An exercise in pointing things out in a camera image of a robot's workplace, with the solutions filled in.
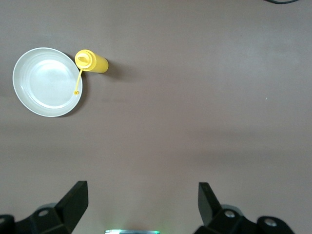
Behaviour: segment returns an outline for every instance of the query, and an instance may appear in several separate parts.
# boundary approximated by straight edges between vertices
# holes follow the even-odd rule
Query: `metal bolt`
[[[266,218],[264,220],[264,222],[266,223],[266,225],[269,225],[270,227],[276,227],[277,226],[277,223],[271,218]]]
[[[227,210],[226,212],[224,212],[224,214],[229,217],[229,218],[234,218],[235,217],[235,214],[233,211],[229,211]]]
[[[43,210],[43,211],[40,211],[40,212],[39,212],[38,216],[39,216],[39,217],[42,217],[42,216],[45,216],[45,215],[48,214],[48,213],[49,213],[48,210]]]

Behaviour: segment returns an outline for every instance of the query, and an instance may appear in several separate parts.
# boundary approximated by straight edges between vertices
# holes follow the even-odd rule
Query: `tabletop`
[[[312,1],[2,1],[0,214],[16,220],[87,180],[74,234],[192,234],[199,182],[246,218],[311,233]],[[42,117],[17,98],[21,55],[107,58],[78,105]]]

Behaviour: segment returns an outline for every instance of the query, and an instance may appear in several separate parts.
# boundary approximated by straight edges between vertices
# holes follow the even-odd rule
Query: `yellow bottle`
[[[77,67],[85,72],[104,73],[108,69],[106,58],[91,50],[80,50],[75,56]]]

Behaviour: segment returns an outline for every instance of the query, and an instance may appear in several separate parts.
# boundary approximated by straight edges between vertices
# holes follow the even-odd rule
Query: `green light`
[[[122,229],[106,230],[105,233],[110,233],[110,234],[160,234],[159,231],[122,230]]]

